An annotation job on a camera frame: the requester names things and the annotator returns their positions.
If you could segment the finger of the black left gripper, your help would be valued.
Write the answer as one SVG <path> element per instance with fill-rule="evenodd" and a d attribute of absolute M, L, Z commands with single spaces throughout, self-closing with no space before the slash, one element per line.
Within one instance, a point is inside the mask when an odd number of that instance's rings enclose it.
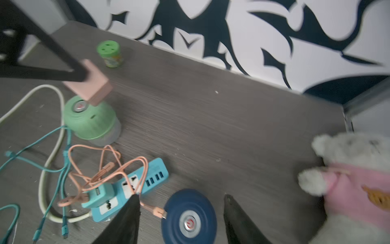
<path fill-rule="evenodd" d="M 23 66 L 19 63 L 21 51 L 28 35 L 38 38 L 71 70 L 54 70 Z M 82 82 L 87 69 L 54 39 L 36 25 L 12 1 L 1 1 L 1 77 Z"/>

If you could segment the pink charger plug cube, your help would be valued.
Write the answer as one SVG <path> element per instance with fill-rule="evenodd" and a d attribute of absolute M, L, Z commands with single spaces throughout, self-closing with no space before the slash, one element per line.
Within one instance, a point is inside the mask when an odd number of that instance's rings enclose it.
<path fill-rule="evenodd" d="M 63 81 L 63 84 L 92 106 L 98 106 L 113 90 L 109 78 L 90 60 L 81 62 L 88 71 L 82 82 Z"/>

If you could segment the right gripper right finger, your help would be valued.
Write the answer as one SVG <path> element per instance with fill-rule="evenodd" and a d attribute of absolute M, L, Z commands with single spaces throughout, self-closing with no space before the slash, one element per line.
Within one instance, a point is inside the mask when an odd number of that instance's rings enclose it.
<path fill-rule="evenodd" d="M 232 195 L 224 196 L 223 217 L 229 244 L 271 244 Z"/>

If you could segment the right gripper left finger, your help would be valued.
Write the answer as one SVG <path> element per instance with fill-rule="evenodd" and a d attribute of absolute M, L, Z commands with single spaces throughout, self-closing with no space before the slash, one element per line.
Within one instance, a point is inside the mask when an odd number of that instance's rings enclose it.
<path fill-rule="evenodd" d="M 140 223 L 139 195 L 132 195 L 93 244 L 136 244 Z"/>

